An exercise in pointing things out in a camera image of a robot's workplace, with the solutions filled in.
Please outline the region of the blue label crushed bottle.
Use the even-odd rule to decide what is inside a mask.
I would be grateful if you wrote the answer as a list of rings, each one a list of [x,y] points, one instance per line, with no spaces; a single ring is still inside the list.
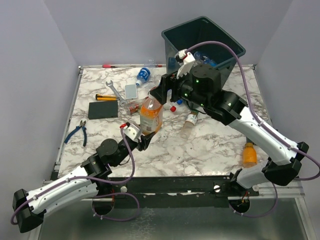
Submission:
[[[213,67],[217,66],[217,63],[215,61],[213,61],[212,59],[210,59],[210,58],[204,58],[203,59],[203,63],[204,64],[209,64],[209,65],[211,65]]]

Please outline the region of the orange juice bottle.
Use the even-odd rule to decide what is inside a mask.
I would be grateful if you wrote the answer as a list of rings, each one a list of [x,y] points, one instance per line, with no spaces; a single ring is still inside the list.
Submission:
[[[257,153],[254,148],[254,145],[250,142],[247,142],[244,145],[243,153],[242,153],[242,164],[244,168],[251,168],[257,165]]]

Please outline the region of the green cap tea bottle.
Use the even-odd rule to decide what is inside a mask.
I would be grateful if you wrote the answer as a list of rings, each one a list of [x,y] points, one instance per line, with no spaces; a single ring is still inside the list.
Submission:
[[[180,137],[183,139],[188,139],[191,135],[191,132],[196,125],[198,120],[198,112],[191,111],[190,114],[187,115],[185,122],[180,130]]]

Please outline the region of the red label water bottle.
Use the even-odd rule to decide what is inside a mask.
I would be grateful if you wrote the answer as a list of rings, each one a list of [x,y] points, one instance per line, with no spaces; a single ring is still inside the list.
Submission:
[[[165,110],[171,111],[172,113],[174,113],[177,110],[174,104],[169,104],[169,103],[164,104],[163,108]]]

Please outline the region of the large orange label bottle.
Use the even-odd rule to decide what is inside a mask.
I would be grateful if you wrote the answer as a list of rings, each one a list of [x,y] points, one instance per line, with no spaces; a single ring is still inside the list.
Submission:
[[[144,135],[157,133],[163,123],[163,105],[155,98],[147,97],[140,109],[140,127]]]

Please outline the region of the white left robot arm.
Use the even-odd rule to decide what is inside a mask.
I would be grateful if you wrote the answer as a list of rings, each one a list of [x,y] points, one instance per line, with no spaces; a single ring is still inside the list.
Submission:
[[[40,226],[45,215],[73,202],[106,197],[111,185],[124,185],[133,178],[130,175],[124,180],[109,180],[111,167],[118,166],[127,156],[132,159],[134,149],[146,150],[154,135],[152,132],[132,140],[123,134],[120,142],[108,138],[100,144],[95,154],[64,177],[35,190],[17,190],[13,195],[10,223],[17,225],[21,233],[26,233]]]

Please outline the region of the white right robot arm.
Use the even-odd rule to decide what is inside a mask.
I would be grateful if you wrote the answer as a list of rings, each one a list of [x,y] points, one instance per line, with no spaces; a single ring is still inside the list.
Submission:
[[[202,107],[212,119],[242,133],[267,153],[267,160],[232,176],[229,189],[234,195],[266,182],[287,186],[298,176],[309,146],[287,139],[261,118],[255,119],[243,98],[222,89],[221,73],[211,65],[197,65],[182,77],[177,72],[164,74],[149,93],[162,105],[183,99]]]

